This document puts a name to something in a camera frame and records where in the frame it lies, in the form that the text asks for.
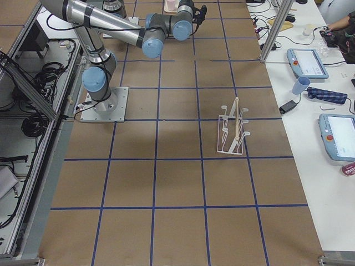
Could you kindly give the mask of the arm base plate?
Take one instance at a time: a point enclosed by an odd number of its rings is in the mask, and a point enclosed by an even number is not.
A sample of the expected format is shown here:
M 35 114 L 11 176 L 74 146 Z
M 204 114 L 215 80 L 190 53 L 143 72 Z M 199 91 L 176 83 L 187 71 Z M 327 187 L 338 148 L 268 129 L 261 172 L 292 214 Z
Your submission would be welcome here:
M 92 101 L 86 89 L 82 89 L 85 102 L 80 103 L 74 118 L 80 122 L 124 122 L 128 102 L 128 87 L 110 87 L 111 96 L 100 103 Z

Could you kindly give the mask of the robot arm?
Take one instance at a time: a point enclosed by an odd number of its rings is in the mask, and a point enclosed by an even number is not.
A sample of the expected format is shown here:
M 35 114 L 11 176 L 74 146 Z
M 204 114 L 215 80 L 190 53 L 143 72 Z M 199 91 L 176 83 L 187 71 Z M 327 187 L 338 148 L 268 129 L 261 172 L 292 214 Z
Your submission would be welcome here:
M 99 114 L 109 114 L 118 105 L 118 96 L 109 86 L 116 68 L 115 56 L 104 46 L 101 33 L 141 48 L 148 58 L 157 58 L 168 36 L 179 41 L 188 39 L 207 14 L 207 6 L 196 8 L 193 1 L 180 1 L 175 15 L 148 14 L 145 26 L 141 27 L 124 18 L 123 1 L 105 1 L 104 9 L 86 1 L 42 1 L 41 4 L 52 15 L 72 24 L 91 63 L 82 75 L 82 83 Z

